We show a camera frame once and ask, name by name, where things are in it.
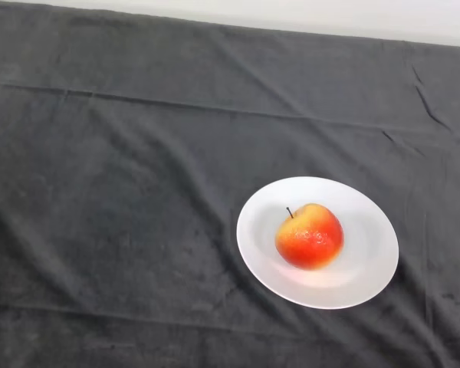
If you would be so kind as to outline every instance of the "white plate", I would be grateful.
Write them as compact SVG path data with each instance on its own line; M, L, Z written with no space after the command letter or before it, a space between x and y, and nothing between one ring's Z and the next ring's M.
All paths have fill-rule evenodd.
M274 245L281 223L307 203L326 206L339 219L344 247L328 266L304 271ZM338 309L368 301L392 279L399 245L392 224L371 199L333 180L296 177L258 190L237 222L237 242L254 276L274 293L307 307Z

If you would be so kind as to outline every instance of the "plate rim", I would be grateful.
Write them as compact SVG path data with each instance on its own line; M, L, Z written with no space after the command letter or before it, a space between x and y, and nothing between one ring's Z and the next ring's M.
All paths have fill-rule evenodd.
M251 201L251 199L257 195L257 193L259 193L261 190L267 188L268 186L272 186L278 182L283 182L283 181L287 181L287 180L290 180L290 179L315 179L315 180L323 180L325 182L333 182L335 184L340 184L342 186L346 186L347 188L349 189L352 189L353 191L355 192L358 192L359 194L361 194L362 196L366 197L368 200L370 200L382 213L383 215L386 217L390 227L392 228L393 230L393 236L395 237L395 241L396 241L396 260L395 262L393 262L393 264L395 263L395 267L393 267L393 272L392 274L388 277L388 281L385 283L385 285L380 288L375 294L371 294L367 299L363 300L363 301L360 301L360 302L353 302L353 303L349 303L349 304L341 304L341 305L337 305L337 306L332 306L332 307L325 307L324 305L318 305L318 304L312 304L312 303L304 303L304 302L301 302L301 301L298 301L298 300L295 300L294 298L292 297L288 297L288 296L285 296L283 295L281 292L279 291L276 291L273 287L269 286L269 284L266 283L266 281L262 280L262 278L260 276L258 276L257 272L255 272L255 269L253 269L253 266L251 266L251 262L248 261L248 259L246 258L246 256L244 255L244 253L242 252L242 246L240 244L240 242L238 241L239 239L239 233L241 232L241 228L242 228L242 223L241 223L241 217L242 217L242 212L244 211L245 209L245 206ZM242 206L239 214L238 214L238 219L237 219L237 226L236 226L236 229L235 229L235 236L236 236L236 240L237 240L237 246L238 246L238 251L242 257L242 259L244 260L244 263L245 265L247 266L248 270L254 275L255 278L258 279L259 282L261 282L261 284L263 284L267 289L269 289L270 291L272 291L273 293L275 293L276 295L278 295L279 297L282 297L284 298L285 300L287 301L291 301L295 304L299 304L299 305L302 305L304 307L311 307L311 308L316 308L316 309L322 309L322 310L339 310L339 309L345 309L345 308L350 308L350 307L355 307L355 306L358 306L358 305L361 305L363 303L366 303L367 301L370 301L371 299L373 299L374 297L376 297L378 294L380 294L382 291L384 291L386 289L386 287L390 284L391 280L393 279L393 276L395 275L396 271L397 271L397 268L399 266L399 239L397 238L397 234L396 234L396 230L395 228L393 227L392 225L392 222L390 221L389 217L386 215L386 213L369 197L367 196L366 194L360 192L358 189L355 189L353 188L352 186L349 186L347 184L344 184L342 182L338 182L336 180L332 180L332 179L327 179L327 178L321 178L319 176L291 176L291 177L288 177L288 178L283 178L283 179L278 179L278 180L275 180L273 182L270 182L268 184L266 184L265 186L262 186L260 189L256 190L248 199L247 201L245 201L245 204Z

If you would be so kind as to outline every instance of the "apple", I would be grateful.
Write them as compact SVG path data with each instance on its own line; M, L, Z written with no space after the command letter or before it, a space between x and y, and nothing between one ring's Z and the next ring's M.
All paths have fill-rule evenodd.
M288 217L276 233L276 249L295 267L306 270L329 264L343 248L343 228L326 207L310 203Z

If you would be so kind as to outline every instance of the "white wall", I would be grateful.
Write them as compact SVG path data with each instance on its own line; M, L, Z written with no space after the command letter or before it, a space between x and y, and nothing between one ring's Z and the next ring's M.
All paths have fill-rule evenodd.
M23 0L255 28L460 45L460 0Z

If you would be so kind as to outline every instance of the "dark gray cloth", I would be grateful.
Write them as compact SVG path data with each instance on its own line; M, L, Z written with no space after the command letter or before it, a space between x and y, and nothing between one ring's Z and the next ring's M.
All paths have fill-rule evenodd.
M346 310L246 268L257 189L369 196ZM0 4L0 367L460 367L460 48Z

